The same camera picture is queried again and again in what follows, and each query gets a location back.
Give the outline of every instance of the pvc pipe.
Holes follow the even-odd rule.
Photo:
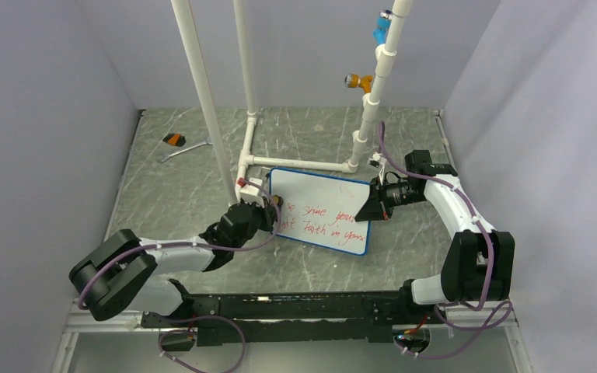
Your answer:
[[[266,158],[249,155],[247,157],[249,165],[261,166],[284,166],[295,167],[300,169],[321,169],[324,171],[338,171],[341,173],[354,173],[355,169],[351,169],[346,162],[344,163],[328,163],[328,162],[313,162],[302,161],[297,159],[280,159],[280,158]]]
[[[246,135],[243,138],[243,147],[241,148],[241,152],[239,152],[239,163],[237,163],[237,180],[246,178],[246,170],[248,169],[246,157],[250,155],[250,147],[253,144],[253,132],[255,131],[256,122],[257,116],[254,115],[248,117],[248,120],[246,121]],[[237,199],[241,199],[241,186],[239,184],[235,185],[235,193]]]
[[[246,14],[243,10],[243,0],[234,0],[235,21],[237,26],[237,40],[239,41],[239,57],[241,59],[241,70],[243,74],[243,87],[246,90],[246,105],[248,115],[253,116],[257,112],[255,98],[253,97],[253,73],[250,68],[250,54],[248,47],[248,31],[246,29]]]
[[[230,160],[225,153],[221,128],[218,126],[218,120],[216,119],[216,109],[214,108],[214,100],[211,97],[207,71],[204,69],[204,60],[200,49],[200,41],[197,38],[191,4],[188,0],[170,0],[170,2],[173,4],[177,27],[180,29],[184,50],[187,53],[187,60],[189,61],[191,75],[194,78],[204,121],[207,123],[207,131],[213,142],[212,146],[216,155],[216,164],[218,171],[221,173],[225,192],[228,194],[228,202],[236,204],[238,200],[235,193],[235,185],[232,181],[232,174],[230,173]]]
[[[352,169],[358,167],[358,162],[365,152],[369,128],[376,119],[376,112],[379,108],[381,93],[386,84],[386,78],[393,69],[403,22],[406,16],[408,16],[412,5],[413,0],[395,0],[393,4],[393,21],[390,23],[390,28],[388,29],[386,43],[377,46],[375,49],[377,59],[376,76],[372,81],[372,91],[363,105],[360,130],[353,133],[354,146],[351,151],[351,157],[347,160],[349,167]]]

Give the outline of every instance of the blue valve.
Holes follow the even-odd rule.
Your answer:
[[[381,45],[386,43],[386,36],[390,28],[390,22],[393,19],[393,13],[389,10],[381,11],[379,18],[376,20],[376,28],[372,35],[376,39],[376,44]]]

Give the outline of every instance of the blue border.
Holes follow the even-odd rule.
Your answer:
[[[312,175],[312,176],[318,176],[318,177],[325,177],[327,179],[342,180],[342,181],[347,181],[349,183],[357,183],[357,184],[368,185],[368,183],[366,183],[364,181],[360,181],[360,180],[345,179],[344,177],[331,176],[331,175],[321,175],[319,173],[308,173],[306,171],[298,171],[296,169],[286,169],[285,167],[274,167],[273,169],[271,169],[269,171],[269,194],[273,193],[271,191],[271,188],[273,187],[274,184],[271,182],[271,175],[272,175],[272,173],[273,173],[273,171],[275,169],[280,169],[281,171],[289,171],[290,173],[303,173],[303,174],[306,174],[306,175]],[[363,256],[363,255],[365,255],[367,253],[367,248],[369,247],[369,231],[370,231],[371,227],[372,227],[371,222],[367,221],[367,241],[365,242],[365,251],[363,251],[362,254],[356,254],[356,253],[352,253],[350,251],[340,250],[340,249],[338,249],[336,247],[330,247],[330,246],[320,245],[318,243],[302,241],[301,239],[295,239],[293,237],[287,237],[286,235],[281,235],[281,234],[277,234],[277,235],[280,236],[280,237],[282,237],[282,238],[285,238],[285,239],[290,239],[292,241],[303,242],[303,243],[307,243],[309,245],[314,245],[314,246],[320,246],[320,247],[324,247],[326,249],[331,249],[331,250],[339,251],[341,253],[347,253],[347,254],[356,255],[356,256]]]

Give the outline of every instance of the marble table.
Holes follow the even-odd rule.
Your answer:
[[[232,179],[246,129],[246,109],[217,110],[230,158]],[[351,154],[351,132],[361,122],[361,107],[267,107],[253,138],[253,154],[323,162],[343,162]],[[447,162],[430,108],[381,108],[386,144],[403,164],[413,149],[428,149],[434,162]],[[166,163],[159,153],[176,148],[161,139],[169,132],[187,143],[207,136],[200,108],[146,110],[131,149],[129,166],[110,231],[130,228],[140,237],[182,239],[203,232],[227,209],[211,147],[192,150]],[[377,141],[370,141],[369,154]],[[248,176],[267,172],[249,168]],[[362,166],[353,175],[369,181],[376,172]],[[260,242],[258,233],[251,242]],[[354,256],[289,239],[276,238],[264,248],[236,253],[232,262],[209,273],[179,272],[192,293],[273,293],[307,291],[396,290],[409,278],[437,274],[449,248],[449,235],[436,210],[423,202],[395,209],[390,221],[374,221],[368,252]]]

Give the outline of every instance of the metal wrench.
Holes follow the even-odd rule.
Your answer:
[[[207,136],[207,138],[205,138],[203,141],[198,142],[197,144],[194,145],[190,145],[190,146],[184,146],[180,149],[177,149],[174,152],[168,152],[166,154],[161,154],[156,161],[159,163],[164,163],[165,161],[171,159],[172,157],[176,156],[176,155],[180,155],[182,153],[188,152],[190,150],[193,150],[195,148],[200,148],[202,145],[211,145],[211,138],[209,136]]]

